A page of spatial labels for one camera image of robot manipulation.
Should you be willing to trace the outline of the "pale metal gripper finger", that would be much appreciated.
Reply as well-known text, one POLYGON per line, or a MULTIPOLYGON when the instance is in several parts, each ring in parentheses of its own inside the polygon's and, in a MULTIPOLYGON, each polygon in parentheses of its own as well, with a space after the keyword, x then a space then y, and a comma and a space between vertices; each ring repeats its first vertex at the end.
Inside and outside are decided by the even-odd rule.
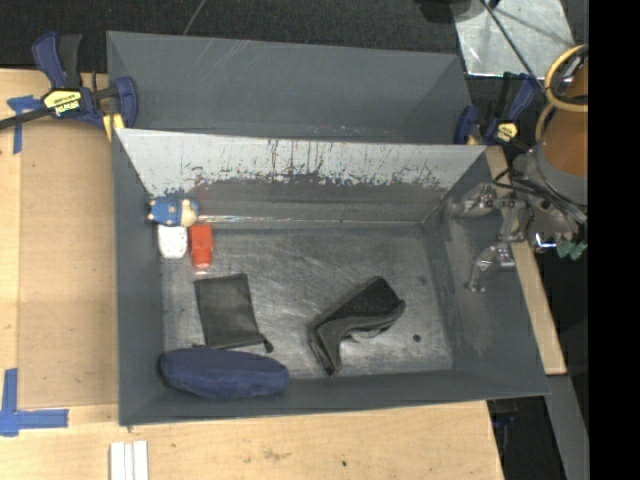
POLYGON ((455 218, 480 218, 498 209, 497 189, 493 184, 478 184, 462 199, 451 204, 455 218))
POLYGON ((515 268, 515 259, 507 243, 498 243, 484 249, 474 260, 466 287, 473 293, 483 293, 485 279, 495 271, 515 268))

